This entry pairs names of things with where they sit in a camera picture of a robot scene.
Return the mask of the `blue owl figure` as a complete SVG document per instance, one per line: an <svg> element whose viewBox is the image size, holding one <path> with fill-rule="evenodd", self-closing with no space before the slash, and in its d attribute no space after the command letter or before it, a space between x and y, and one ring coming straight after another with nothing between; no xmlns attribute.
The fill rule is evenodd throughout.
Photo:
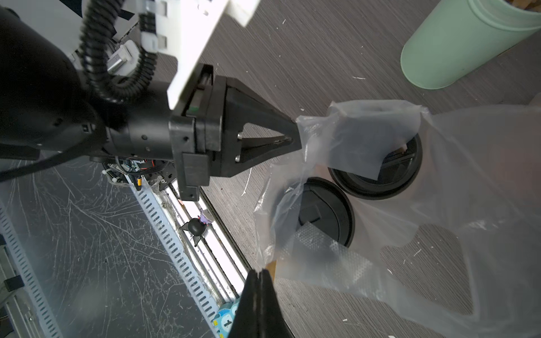
<svg viewBox="0 0 541 338"><path fill-rule="evenodd" d="M213 327L219 338L227 338L238 311L240 299L233 302L223 304L214 319L212 320Z"/></svg>

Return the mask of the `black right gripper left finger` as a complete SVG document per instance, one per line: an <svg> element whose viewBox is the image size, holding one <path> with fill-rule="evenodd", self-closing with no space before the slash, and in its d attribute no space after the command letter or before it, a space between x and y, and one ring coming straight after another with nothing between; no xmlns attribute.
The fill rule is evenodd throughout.
<svg viewBox="0 0 541 338"><path fill-rule="evenodd" d="M238 311L228 335L229 338L254 338L259 336L258 286L258 273L256 270L249 271L238 304Z"/></svg>

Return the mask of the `small purple figure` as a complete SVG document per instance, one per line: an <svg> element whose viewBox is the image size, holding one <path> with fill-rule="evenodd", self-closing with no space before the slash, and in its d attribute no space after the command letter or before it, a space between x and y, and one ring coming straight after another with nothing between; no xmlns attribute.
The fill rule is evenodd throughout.
<svg viewBox="0 0 541 338"><path fill-rule="evenodd" d="M197 247L212 222L214 222L213 218L209 218L202 213L197 218L191 218L188 222L184 223L180 229L192 234L194 246Z"/></svg>

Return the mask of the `pale milk tea cup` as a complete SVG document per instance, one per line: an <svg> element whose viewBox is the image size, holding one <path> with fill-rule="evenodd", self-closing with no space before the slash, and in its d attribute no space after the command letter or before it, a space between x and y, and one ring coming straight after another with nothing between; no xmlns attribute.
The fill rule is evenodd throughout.
<svg viewBox="0 0 541 338"><path fill-rule="evenodd" d="M342 246L349 247L355 233L352 204L329 180L310 177L304 184L297 230L311 223Z"/></svg>

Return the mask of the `red milk tea cup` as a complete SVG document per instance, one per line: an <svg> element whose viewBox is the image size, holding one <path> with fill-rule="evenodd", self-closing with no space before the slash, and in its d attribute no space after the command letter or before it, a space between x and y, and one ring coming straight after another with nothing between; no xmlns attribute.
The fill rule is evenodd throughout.
<svg viewBox="0 0 541 338"><path fill-rule="evenodd" d="M376 180L329 168L333 181L353 197L365 200L392 198L410 186L416 179L423 161L423 148L419 135L405 145L405 150L389 153L383 160Z"/></svg>

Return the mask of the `green straw holder cup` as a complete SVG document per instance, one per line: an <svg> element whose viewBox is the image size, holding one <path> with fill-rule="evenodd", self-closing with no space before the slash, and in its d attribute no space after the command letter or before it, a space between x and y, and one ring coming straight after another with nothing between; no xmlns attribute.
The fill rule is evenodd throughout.
<svg viewBox="0 0 541 338"><path fill-rule="evenodd" d="M540 11L508 1L440 1L405 43L411 84L439 90L540 31Z"/></svg>

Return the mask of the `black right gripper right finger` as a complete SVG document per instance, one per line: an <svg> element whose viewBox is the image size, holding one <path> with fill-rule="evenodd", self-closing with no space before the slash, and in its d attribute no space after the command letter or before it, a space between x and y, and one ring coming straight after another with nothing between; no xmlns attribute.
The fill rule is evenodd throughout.
<svg viewBox="0 0 541 338"><path fill-rule="evenodd" d="M259 273L259 337L294 337L283 318L273 279L266 269Z"/></svg>

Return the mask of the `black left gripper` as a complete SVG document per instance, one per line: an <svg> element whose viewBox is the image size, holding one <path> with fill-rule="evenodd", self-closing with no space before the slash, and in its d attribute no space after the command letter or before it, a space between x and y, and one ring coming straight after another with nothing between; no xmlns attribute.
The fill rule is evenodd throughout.
<svg viewBox="0 0 541 338"><path fill-rule="evenodd" d="M135 101L90 98L107 127L107 141L91 152L123 183L175 180L185 201L196 201L210 177L233 177L301 149L296 122L232 77L214 77L199 64L174 109L164 82L153 82Z"/></svg>

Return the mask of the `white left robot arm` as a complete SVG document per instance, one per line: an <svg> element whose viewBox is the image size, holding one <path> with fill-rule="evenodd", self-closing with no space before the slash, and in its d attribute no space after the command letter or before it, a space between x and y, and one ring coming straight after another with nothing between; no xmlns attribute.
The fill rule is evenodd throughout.
<svg viewBox="0 0 541 338"><path fill-rule="evenodd" d="M296 123L241 81L200 62L218 22L257 1L136 1L140 43L113 49L122 1L1 6L1 157L26 161L6 182L81 156L113 180L161 178L197 201L233 177L300 149Z"/></svg>

